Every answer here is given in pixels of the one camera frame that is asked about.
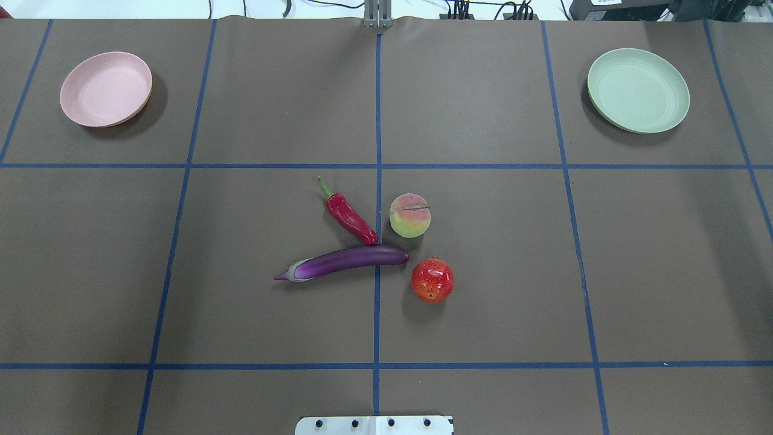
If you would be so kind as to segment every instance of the purple eggplant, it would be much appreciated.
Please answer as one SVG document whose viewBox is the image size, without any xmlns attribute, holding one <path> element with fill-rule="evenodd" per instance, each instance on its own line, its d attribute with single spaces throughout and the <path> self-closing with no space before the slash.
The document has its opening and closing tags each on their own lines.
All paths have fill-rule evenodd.
<svg viewBox="0 0 773 435">
<path fill-rule="evenodd" d="M 303 283 L 318 276 L 327 275 L 367 265 L 400 265 L 408 262 L 408 253 L 388 245 L 358 246 L 329 252 L 319 257 L 301 260 L 290 266 L 287 272 L 276 275 L 274 281 L 286 279 Z"/>
</svg>

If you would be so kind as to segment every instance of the chili pepper green stem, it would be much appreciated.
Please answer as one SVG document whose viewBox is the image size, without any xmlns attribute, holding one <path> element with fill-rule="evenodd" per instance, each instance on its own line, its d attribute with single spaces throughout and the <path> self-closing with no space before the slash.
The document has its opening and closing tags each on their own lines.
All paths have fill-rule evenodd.
<svg viewBox="0 0 773 435">
<path fill-rule="evenodd" d="M 319 185 L 322 186 L 322 189 L 325 191 L 325 195 L 328 196 L 328 199 L 330 199 L 331 196 L 335 195 L 333 192 L 328 189 L 328 187 L 322 182 L 322 177 L 317 175 L 317 181 L 319 182 Z"/>
</svg>

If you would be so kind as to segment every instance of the food item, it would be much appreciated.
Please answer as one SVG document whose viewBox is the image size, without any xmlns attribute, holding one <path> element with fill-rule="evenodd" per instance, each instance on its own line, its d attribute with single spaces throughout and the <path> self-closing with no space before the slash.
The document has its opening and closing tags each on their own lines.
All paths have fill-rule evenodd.
<svg viewBox="0 0 773 435">
<path fill-rule="evenodd" d="M 302 283 L 318 276 L 366 265 L 401 265 L 408 262 L 408 253 L 389 245 L 358 246 L 329 252 L 312 259 L 301 260 L 287 272 L 276 275 L 274 281 L 286 279 Z"/>
<path fill-rule="evenodd" d="M 346 228 L 347 231 L 359 237 L 366 245 L 375 245 L 379 242 L 379 236 L 373 228 L 362 219 L 359 214 L 349 205 L 346 198 L 341 194 L 334 194 L 328 187 L 322 182 L 322 177 L 318 176 L 317 181 L 325 194 L 328 195 L 328 202 L 325 204 L 330 214 Z"/>
<path fill-rule="evenodd" d="M 432 255 L 414 267 L 410 274 L 410 288 L 417 296 L 430 303 L 444 301 L 454 291 L 454 272 L 448 263 Z"/>
<path fill-rule="evenodd" d="M 424 234 L 431 222 L 427 200 L 416 194 L 402 194 L 389 207 L 389 222 L 398 235 L 405 238 Z"/>
</svg>

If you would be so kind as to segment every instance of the pink plate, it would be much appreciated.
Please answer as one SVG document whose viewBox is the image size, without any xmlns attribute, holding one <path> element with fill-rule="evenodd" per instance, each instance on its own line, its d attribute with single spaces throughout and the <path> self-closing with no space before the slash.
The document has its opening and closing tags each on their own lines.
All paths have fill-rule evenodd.
<svg viewBox="0 0 773 435">
<path fill-rule="evenodd" d="M 139 113 L 153 77 L 139 57 L 122 51 L 97 54 L 67 75 L 59 94 L 68 118 L 87 127 L 111 127 Z"/>
</svg>

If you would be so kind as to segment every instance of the gray table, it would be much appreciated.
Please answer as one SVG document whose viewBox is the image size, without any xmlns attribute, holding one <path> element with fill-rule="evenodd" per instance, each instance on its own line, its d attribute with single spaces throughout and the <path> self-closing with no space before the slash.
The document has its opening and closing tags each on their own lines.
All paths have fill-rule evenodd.
<svg viewBox="0 0 773 435">
<path fill-rule="evenodd" d="M 456 433 L 770 433 L 773 26 L 357 19 L 0 22 L 0 433 L 292 433 L 442 413 Z M 684 75 L 657 135 L 589 104 L 591 62 Z M 81 60 L 154 76 L 108 129 L 61 112 Z M 407 267 L 303 285 L 356 246 Z M 393 198 L 426 197 L 399 238 Z M 433 254 L 457 288 L 432 306 Z"/>
</svg>

